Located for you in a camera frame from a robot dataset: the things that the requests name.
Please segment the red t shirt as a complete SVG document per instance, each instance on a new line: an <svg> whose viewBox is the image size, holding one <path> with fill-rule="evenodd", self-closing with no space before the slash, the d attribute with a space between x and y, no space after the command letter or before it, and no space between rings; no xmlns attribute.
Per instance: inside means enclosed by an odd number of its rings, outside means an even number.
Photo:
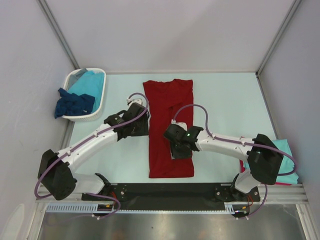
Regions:
<svg viewBox="0 0 320 240"><path fill-rule="evenodd" d="M195 174L191 157L172 159L170 142L164 137L177 111L194 103L193 80L173 79L143 83L149 101L149 177L192 178Z"/></svg>

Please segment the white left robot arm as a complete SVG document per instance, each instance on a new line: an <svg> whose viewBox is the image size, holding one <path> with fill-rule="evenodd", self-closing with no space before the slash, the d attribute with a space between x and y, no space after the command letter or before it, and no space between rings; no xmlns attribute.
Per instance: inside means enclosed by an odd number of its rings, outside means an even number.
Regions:
<svg viewBox="0 0 320 240"><path fill-rule="evenodd" d="M38 180L57 201L71 194L81 194L82 200L105 200L110 196L111 184L100 173L77 173L77 169L106 146L127 137L149 134L148 108L141 99L131 100L127 110L108 116L93 133L79 142L54 152L42 154Z"/></svg>

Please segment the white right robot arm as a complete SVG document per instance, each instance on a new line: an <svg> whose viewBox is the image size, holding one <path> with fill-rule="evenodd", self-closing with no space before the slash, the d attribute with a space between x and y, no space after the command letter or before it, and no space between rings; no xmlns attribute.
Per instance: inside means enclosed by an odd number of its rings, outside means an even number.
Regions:
<svg viewBox="0 0 320 240"><path fill-rule="evenodd" d="M248 164L248 169L237 174L230 186L231 196L242 201L260 184L275 185L283 154L263 134L255 138L236 138L216 135L199 126L186 129L184 123L168 126L163 136L170 143L174 159L188 158L192 152L213 152L230 156Z"/></svg>

